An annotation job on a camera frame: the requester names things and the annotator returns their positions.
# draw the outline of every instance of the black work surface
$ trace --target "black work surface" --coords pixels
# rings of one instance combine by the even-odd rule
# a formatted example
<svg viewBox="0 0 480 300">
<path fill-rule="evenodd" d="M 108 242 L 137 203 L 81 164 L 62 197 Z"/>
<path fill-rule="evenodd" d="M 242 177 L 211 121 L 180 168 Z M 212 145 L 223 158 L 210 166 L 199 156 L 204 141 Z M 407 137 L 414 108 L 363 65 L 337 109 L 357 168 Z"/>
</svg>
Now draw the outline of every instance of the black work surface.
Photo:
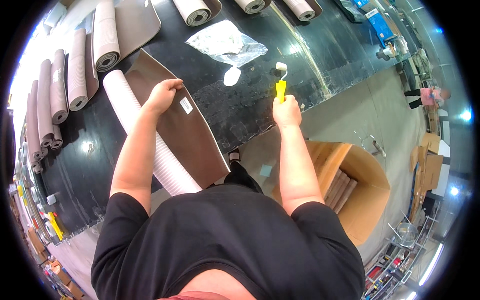
<svg viewBox="0 0 480 300">
<path fill-rule="evenodd" d="M 318 2 L 323 13 L 310 22 L 300 22 L 281 0 L 251 15 L 245 14 L 233 0 L 225 0 L 214 19 L 188 27 L 173 2 L 160 1 L 155 9 L 161 29 L 143 48 L 184 80 L 220 150 L 226 153 L 274 126 L 272 101 L 275 82 L 280 79 L 275 69 L 277 61 L 287 64 L 286 93 L 304 104 L 303 110 L 397 63 L 396 59 L 385 61 L 376 57 L 381 43 L 368 20 L 352 24 L 333 1 Z M 240 79 L 231 87 L 223 85 L 230 65 L 184 43 L 201 29 L 225 19 L 268 48 L 265 55 L 240 67 Z M 79 26 L 90 29 L 88 24 L 84 21 Z M 126 72 L 137 55 L 135 51 L 115 69 Z M 104 76 L 105 73 L 98 74 L 100 82 Z M 60 128 L 63 146 L 49 149 L 41 162 L 42 179 L 47 194 L 56 193 L 55 208 L 64 227 L 77 234 L 96 224 L 106 211 L 113 171 L 126 133 L 101 83 L 87 105 L 80 111 L 71 111 Z M 160 188 L 154 178 L 152 191 Z"/>
</svg>

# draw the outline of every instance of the pink shirt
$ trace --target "pink shirt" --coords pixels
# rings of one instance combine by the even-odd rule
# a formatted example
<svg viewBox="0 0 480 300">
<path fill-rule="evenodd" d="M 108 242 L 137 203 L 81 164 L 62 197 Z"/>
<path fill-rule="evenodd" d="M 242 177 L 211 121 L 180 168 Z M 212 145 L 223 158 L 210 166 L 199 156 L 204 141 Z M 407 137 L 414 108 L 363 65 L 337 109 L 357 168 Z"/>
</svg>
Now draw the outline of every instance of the pink shirt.
<svg viewBox="0 0 480 300">
<path fill-rule="evenodd" d="M 438 87 L 435 87 L 432 93 L 430 93 L 429 88 L 421 88 L 420 99 L 423 105 L 434 105 L 435 103 L 438 103 L 439 106 L 442 106 L 445 101 L 440 97 L 440 88 Z"/>
</svg>

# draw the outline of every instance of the yellow paint roller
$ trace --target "yellow paint roller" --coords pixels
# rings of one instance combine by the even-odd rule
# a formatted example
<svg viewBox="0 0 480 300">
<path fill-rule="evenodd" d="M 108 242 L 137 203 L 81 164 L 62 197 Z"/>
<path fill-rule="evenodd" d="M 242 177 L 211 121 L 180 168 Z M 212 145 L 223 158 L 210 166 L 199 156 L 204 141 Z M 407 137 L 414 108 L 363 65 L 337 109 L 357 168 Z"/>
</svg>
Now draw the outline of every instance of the yellow paint roller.
<svg viewBox="0 0 480 300">
<path fill-rule="evenodd" d="M 287 87 L 287 82 L 283 79 L 288 74 L 287 65 L 282 62 L 277 62 L 275 68 L 280 71 L 285 71 L 285 75 L 275 84 L 276 87 L 276 97 L 280 100 L 280 103 L 285 101 L 285 89 Z"/>
</svg>

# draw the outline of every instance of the hand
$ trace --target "hand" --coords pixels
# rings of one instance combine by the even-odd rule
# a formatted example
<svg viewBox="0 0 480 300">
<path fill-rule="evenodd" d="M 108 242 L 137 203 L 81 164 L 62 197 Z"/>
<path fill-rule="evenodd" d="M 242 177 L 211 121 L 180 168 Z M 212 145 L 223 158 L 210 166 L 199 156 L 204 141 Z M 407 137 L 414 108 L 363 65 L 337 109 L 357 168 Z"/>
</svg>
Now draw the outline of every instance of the hand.
<svg viewBox="0 0 480 300">
<path fill-rule="evenodd" d="M 286 95 L 283 103 L 280 103 L 278 98 L 273 100 L 273 119 L 280 128 L 289 125 L 300 125 L 300 108 L 294 96 Z"/>
<path fill-rule="evenodd" d="M 182 79 L 166 79 L 156 84 L 144 107 L 157 115 L 163 114 L 172 104 L 177 90 L 182 89 Z"/>
</svg>

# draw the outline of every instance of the worker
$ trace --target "worker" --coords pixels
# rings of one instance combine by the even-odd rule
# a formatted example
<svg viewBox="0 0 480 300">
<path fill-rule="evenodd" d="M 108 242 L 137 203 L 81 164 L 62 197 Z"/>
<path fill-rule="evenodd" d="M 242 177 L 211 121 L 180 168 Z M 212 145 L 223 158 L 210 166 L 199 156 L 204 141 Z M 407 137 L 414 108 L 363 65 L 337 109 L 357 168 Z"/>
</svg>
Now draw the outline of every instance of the worker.
<svg viewBox="0 0 480 300">
<path fill-rule="evenodd" d="M 362 260 L 324 205 L 294 96 L 273 102 L 281 205 L 235 151 L 225 184 L 171 197 L 150 216 L 156 125 L 182 88 L 154 87 L 120 152 L 91 269 L 98 298 L 360 299 Z"/>
<path fill-rule="evenodd" d="M 403 93 L 405 96 L 420 96 L 415 101 L 408 104 L 409 109 L 414 109 L 420 105 L 425 105 L 433 109 L 438 109 L 445 104 L 445 100 L 448 100 L 451 96 L 451 92 L 447 88 L 439 88 L 432 86 L 431 88 L 419 88 L 413 91 L 406 91 Z"/>
</svg>

